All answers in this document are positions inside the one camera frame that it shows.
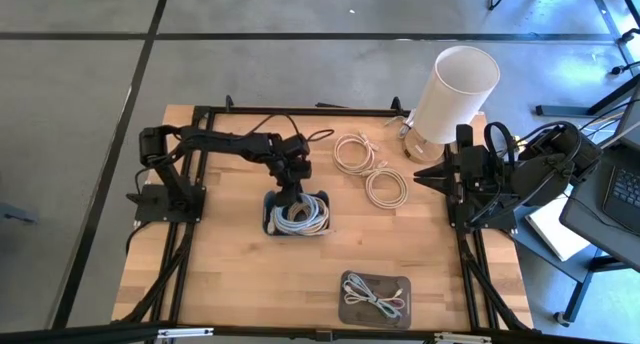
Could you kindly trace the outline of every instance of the gray floor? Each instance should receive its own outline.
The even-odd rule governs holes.
[[[146,31],[155,1],[0,0],[0,31]],[[607,32],[593,0],[506,0],[493,13],[485,10],[485,1],[169,0],[160,30]],[[619,6],[619,1],[607,3]],[[132,176],[139,169],[137,133],[159,123],[167,104],[221,105],[230,94],[238,105],[311,106],[322,101],[386,108],[398,95],[411,108],[437,54],[455,44],[156,42],[71,323],[110,319],[134,212],[124,194],[133,190]],[[520,135],[543,122],[531,114],[535,105],[590,105],[628,79],[606,75],[623,62],[613,44],[468,44],[488,51],[502,71],[483,110]],[[137,41],[0,41],[0,128],[5,134],[0,141],[0,201],[41,217],[36,226],[0,225],[0,269],[5,274],[0,331],[46,325],[140,48]],[[637,273],[596,275],[577,322],[565,329],[549,317],[564,308],[574,283],[526,249],[519,255],[537,328],[640,341]]]

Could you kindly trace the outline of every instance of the cylindrical lamp shade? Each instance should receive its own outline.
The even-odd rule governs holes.
[[[425,140],[456,140],[456,125],[469,124],[500,80],[493,58],[469,46],[449,48],[436,59],[416,110],[413,129]]]

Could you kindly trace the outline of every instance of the coiled cable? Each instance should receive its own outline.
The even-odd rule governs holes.
[[[402,317],[400,309],[405,306],[404,300],[400,298],[402,288],[398,289],[390,298],[379,298],[369,289],[360,276],[355,273],[350,273],[347,275],[344,283],[342,283],[342,289],[346,292],[344,302],[348,305],[368,302],[380,309],[380,312],[387,318],[394,319]]]
[[[271,210],[271,218],[267,225],[269,234],[275,230],[301,236],[324,235],[329,232],[329,207],[320,198],[309,194],[300,194],[302,202],[296,202],[287,209],[287,217],[284,217],[285,207],[274,207]],[[300,213],[305,214],[305,219],[296,221]]]
[[[340,149],[347,144],[354,143],[365,149],[365,158],[362,162],[355,165],[348,165],[340,158]],[[361,131],[359,135],[345,134],[338,138],[333,147],[333,162],[338,170],[349,175],[360,175],[366,177],[365,192],[369,200],[381,209],[396,209],[404,204],[409,198],[409,185],[397,170],[387,168],[387,162],[383,161],[375,164],[375,152],[379,147],[370,142],[369,138]],[[380,176],[387,176],[395,180],[400,187],[400,195],[391,200],[382,200],[373,192],[373,182]]]

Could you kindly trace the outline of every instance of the lamp base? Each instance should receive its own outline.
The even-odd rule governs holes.
[[[402,141],[402,150],[411,161],[427,164],[442,157],[444,145],[431,143],[423,139],[414,129],[411,129]]]

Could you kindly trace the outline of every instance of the wooden tabletop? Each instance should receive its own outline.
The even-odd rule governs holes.
[[[192,112],[192,106],[170,105],[164,123],[188,125]],[[216,115],[214,130],[245,133],[263,118]],[[338,319],[340,275],[353,270],[410,279],[410,330],[469,330],[460,260],[444,196],[411,180],[413,172],[426,166],[403,155],[396,138],[400,124],[385,127],[386,118],[371,117],[293,118],[306,135],[325,128],[336,131],[310,144],[313,175],[302,182],[306,192],[324,190],[329,194],[334,232],[313,238],[267,236],[261,226],[262,201],[265,193],[277,190],[277,186],[266,166],[238,156],[209,154],[204,177],[207,198],[202,222],[196,226],[179,322],[370,330]],[[483,142],[485,124],[482,114],[472,123],[476,143]],[[373,206],[364,191],[364,178],[345,175],[334,166],[335,141],[358,129],[380,146],[376,161],[388,161],[389,167],[406,177],[409,199],[401,208],[382,210]],[[283,137],[294,133],[284,117],[273,118],[260,131],[277,132]],[[351,161],[362,158],[363,153],[355,145],[344,150],[346,160]],[[158,181],[153,174],[150,180]],[[375,188],[381,197],[397,190],[385,178],[376,181]],[[156,279],[167,227],[151,224],[134,238],[114,319],[128,314]],[[532,325],[513,242],[500,232],[483,233],[494,286],[520,320]],[[481,290],[476,288],[484,321]],[[167,305],[163,313],[166,318]]]

